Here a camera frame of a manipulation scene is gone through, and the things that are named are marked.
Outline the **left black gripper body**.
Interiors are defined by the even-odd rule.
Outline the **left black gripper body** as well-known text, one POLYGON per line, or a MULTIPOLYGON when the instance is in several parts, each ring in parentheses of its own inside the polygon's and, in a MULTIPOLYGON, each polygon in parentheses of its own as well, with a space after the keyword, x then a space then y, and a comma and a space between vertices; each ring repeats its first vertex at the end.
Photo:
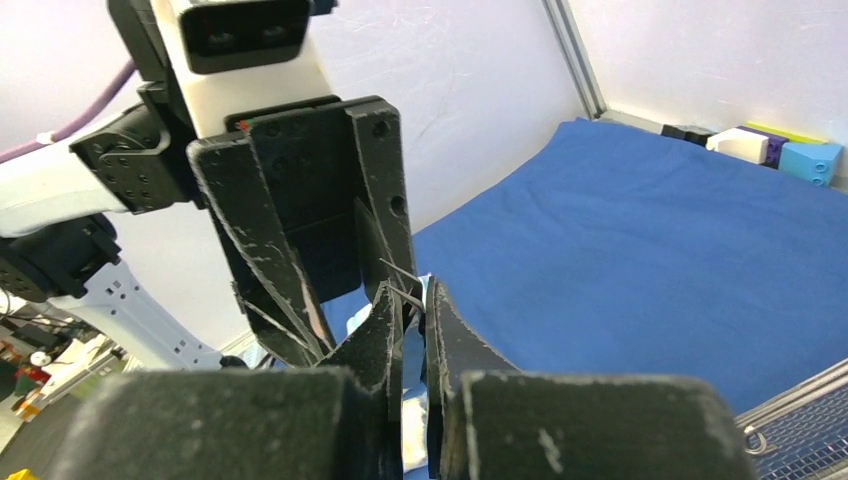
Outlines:
POLYGON ((329 95, 225 118, 229 132, 261 123, 256 147, 272 203, 321 303, 363 284, 354 207, 365 191, 341 113, 365 101, 329 95))

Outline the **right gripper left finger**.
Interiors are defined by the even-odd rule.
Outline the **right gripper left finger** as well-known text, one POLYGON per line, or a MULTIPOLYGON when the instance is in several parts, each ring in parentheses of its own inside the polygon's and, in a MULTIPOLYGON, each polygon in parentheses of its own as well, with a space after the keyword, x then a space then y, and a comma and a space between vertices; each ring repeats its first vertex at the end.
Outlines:
POLYGON ((399 479, 403 302, 312 368, 134 372, 79 409, 53 479, 399 479))

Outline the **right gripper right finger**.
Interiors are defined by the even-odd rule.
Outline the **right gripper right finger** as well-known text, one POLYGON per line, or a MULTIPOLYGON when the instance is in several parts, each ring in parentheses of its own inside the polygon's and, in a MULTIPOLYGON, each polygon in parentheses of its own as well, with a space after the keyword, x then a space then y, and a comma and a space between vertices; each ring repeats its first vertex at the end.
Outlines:
POLYGON ((523 372, 425 293, 429 473, 436 479, 752 479, 729 408, 668 375, 523 372))

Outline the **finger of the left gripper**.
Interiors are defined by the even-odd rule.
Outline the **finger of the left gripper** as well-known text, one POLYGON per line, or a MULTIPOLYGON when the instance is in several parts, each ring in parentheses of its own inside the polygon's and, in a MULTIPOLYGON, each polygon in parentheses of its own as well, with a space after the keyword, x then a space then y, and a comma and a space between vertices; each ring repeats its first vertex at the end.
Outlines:
POLYGON ((288 366, 318 364, 335 342, 305 268, 283 232, 248 136, 234 132, 195 140, 187 157, 257 341, 288 366))
POLYGON ((401 141, 400 115, 385 99, 370 96, 345 108, 353 127, 364 194, 354 203, 358 253, 368 299, 378 286, 396 277, 380 261, 416 272, 407 212, 407 192, 401 141))

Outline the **thin steel instrument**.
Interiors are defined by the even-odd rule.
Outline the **thin steel instrument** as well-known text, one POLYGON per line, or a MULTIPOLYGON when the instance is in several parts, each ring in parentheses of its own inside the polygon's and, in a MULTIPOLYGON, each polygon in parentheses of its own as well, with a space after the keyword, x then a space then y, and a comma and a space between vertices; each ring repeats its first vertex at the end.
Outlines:
POLYGON ((424 314, 426 312, 426 308, 419 292, 419 289, 422 287, 419 278, 398 267, 386 258, 380 257, 379 261, 396 277, 396 286, 392 286, 391 289, 400 295, 415 310, 424 314))

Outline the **blue surgical drape cloth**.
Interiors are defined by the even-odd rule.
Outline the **blue surgical drape cloth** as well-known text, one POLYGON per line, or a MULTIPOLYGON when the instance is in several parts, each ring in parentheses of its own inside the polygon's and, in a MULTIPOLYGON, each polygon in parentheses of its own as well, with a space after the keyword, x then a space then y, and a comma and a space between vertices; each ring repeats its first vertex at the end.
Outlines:
POLYGON ((412 240, 516 366, 677 374, 739 415, 847 362, 847 197, 631 127, 561 124, 412 240))

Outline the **wire mesh instrument basket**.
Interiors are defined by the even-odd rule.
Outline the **wire mesh instrument basket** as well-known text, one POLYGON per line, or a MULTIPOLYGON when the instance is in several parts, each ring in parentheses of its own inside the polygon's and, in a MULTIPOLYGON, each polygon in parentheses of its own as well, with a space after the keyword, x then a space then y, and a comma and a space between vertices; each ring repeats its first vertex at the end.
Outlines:
POLYGON ((758 477, 847 477, 845 360, 736 418, 758 477))

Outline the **white blue labelled packet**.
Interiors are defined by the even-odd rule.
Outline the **white blue labelled packet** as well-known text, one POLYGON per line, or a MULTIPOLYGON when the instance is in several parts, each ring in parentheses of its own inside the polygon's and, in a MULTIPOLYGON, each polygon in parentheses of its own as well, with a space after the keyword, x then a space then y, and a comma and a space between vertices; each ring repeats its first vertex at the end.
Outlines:
POLYGON ((402 377, 401 456, 405 479, 428 479, 427 388, 421 379, 425 340, 419 324, 404 335, 402 377))

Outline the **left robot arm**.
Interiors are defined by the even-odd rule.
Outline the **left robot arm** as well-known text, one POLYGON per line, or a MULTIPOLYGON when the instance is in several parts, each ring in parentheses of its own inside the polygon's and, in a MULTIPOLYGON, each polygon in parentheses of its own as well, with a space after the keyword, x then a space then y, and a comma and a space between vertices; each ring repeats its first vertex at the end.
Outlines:
POLYGON ((400 115, 344 101, 309 36, 331 1, 111 1, 139 102, 1 157, 1 285, 99 330, 150 369, 236 359, 157 303, 120 256, 109 213, 207 209, 259 343, 292 366, 336 347, 322 304, 415 295, 400 115))

